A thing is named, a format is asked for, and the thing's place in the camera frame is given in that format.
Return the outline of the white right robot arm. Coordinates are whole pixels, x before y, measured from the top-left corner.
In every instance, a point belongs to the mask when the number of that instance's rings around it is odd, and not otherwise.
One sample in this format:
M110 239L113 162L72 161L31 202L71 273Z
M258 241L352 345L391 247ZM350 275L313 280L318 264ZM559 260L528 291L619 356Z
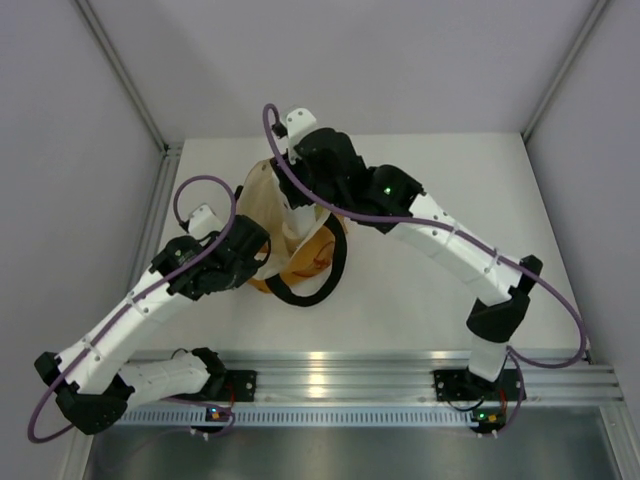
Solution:
M316 204L299 190L304 185L335 213L359 214L360 224L416 248L448 270L476 297L466 321L472 334L467 389L478 397L499 389L507 344L528 310L533 281L465 241L463 227L405 171L367 166L345 133L327 127L295 133L282 125L272 131L287 142L283 159L271 164L290 228L310 228Z

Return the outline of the tan canvas bag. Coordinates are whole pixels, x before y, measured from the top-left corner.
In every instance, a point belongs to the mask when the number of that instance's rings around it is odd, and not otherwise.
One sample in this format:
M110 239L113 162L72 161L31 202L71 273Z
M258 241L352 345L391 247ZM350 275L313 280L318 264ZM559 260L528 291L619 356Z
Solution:
M292 210L268 160L254 165L236 190L237 212L270 235L269 258L249 285L302 308L326 300L342 279L348 253L344 219L314 205Z

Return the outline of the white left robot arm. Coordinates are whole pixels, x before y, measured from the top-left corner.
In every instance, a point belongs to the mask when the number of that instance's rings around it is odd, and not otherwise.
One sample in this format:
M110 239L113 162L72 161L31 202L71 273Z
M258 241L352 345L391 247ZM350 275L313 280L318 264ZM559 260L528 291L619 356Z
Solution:
M89 333L59 353L41 354L36 371L72 427L95 435L147 403L219 397L227 370L207 347L155 363L133 364L130 358L156 329L202 297L246 283L270 244L269 233L245 215L220 231L176 237Z

